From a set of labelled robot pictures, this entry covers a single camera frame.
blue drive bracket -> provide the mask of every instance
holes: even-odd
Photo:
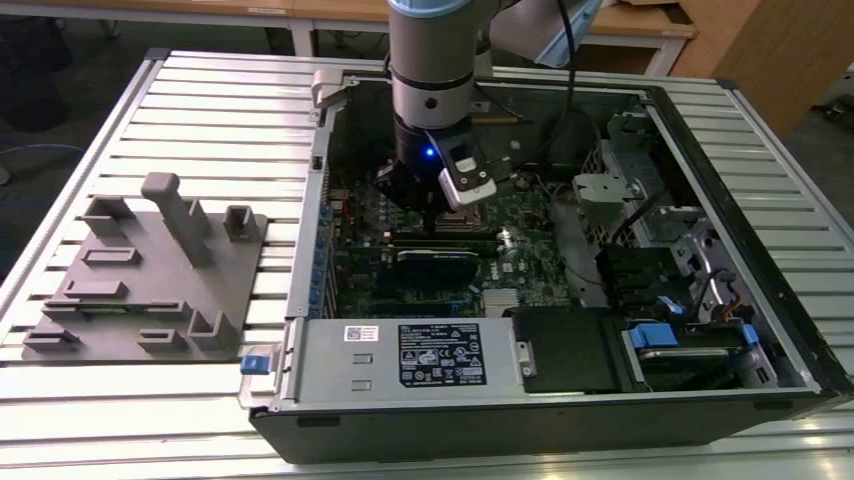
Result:
[[[628,330],[628,338],[635,348],[679,346],[672,327],[667,323],[641,323]]]

black cable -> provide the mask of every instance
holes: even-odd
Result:
[[[628,215],[625,220],[623,220],[623,223],[619,225],[616,230],[613,230],[613,233],[608,237],[608,243],[613,243],[613,241],[619,238],[620,234],[631,228],[633,223],[640,219],[640,217],[643,217],[643,215],[645,215],[645,212],[648,212],[649,209],[655,206],[655,204],[661,199],[665,193],[667,193],[667,189],[663,188],[661,190],[659,190],[657,192],[655,192],[652,195],[647,197],[647,199],[643,201],[637,209],[631,213],[631,215]]]
[[[525,118],[521,115],[513,112],[507,105],[501,104],[501,102],[499,102],[495,99],[492,94],[487,92],[485,88],[483,88],[483,86],[477,82],[475,82],[475,90],[477,90],[480,95],[483,95],[483,98],[485,98],[491,103],[493,103],[495,106],[504,111],[504,113],[507,113],[512,117],[516,117],[519,121],[527,122]]]
[[[560,118],[555,122],[553,129],[551,134],[545,138],[545,141],[540,145],[536,153],[533,154],[532,161],[537,161],[543,154],[547,154],[551,151],[551,146],[555,143],[555,140],[560,136],[563,132],[563,126],[567,117],[569,116],[569,110],[572,109],[572,98],[575,96],[575,36],[572,35],[572,23],[569,22],[569,13],[565,8],[565,2],[563,0],[555,0],[557,4],[557,10],[560,10],[560,20],[563,22],[563,31],[565,33],[565,41],[569,49],[569,62],[567,65],[567,69],[569,71],[569,78],[565,83],[565,104],[563,105],[563,112],[560,113]]]

aluminum extrusion table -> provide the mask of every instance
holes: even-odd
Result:
[[[377,62],[170,52],[145,60],[0,289],[2,478],[843,478],[854,471],[854,403],[708,446],[401,464],[294,466],[237,406],[236,364],[16,366],[41,299],[60,285],[88,227],[88,197],[134,195],[148,171],[177,173],[208,212],[234,200],[270,218],[244,345],[280,340],[312,151],[309,85],[324,67]],[[496,77],[563,72],[495,69]],[[800,301],[854,372],[854,234],[740,93],[709,80],[583,74],[669,93]],[[141,198],[132,208],[152,209]],[[268,393],[266,377],[253,382]]]

table leg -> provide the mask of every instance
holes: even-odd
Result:
[[[683,38],[668,38],[664,40],[664,44],[655,51],[655,55],[652,55],[652,60],[645,67],[644,75],[653,77],[665,77],[669,75],[669,70],[676,63],[685,41]]]
[[[290,35],[293,35],[293,51],[297,57],[315,56],[315,25],[309,18],[290,18]]]
[[[109,39],[118,38],[118,20],[98,20],[104,37]]]

floor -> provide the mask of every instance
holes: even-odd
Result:
[[[117,39],[108,40],[97,22],[66,21],[62,37],[74,63],[54,75],[54,81],[69,107],[68,119],[58,127],[38,134],[21,134],[0,121],[0,152],[32,143],[85,148],[149,47],[260,54],[269,53],[270,43],[278,51],[290,47],[286,33],[276,34],[260,28],[122,22],[120,32]],[[269,42],[266,33],[272,33]],[[321,33],[320,55],[383,58],[384,35],[364,33],[343,40],[344,45],[331,34]],[[500,55],[495,63],[523,64]],[[819,112],[811,112],[786,144],[848,223],[854,223],[854,130],[827,123]],[[12,174],[12,181],[0,186],[0,280],[26,245],[77,160],[78,154],[73,151],[44,149],[22,150],[0,158],[0,166]]]

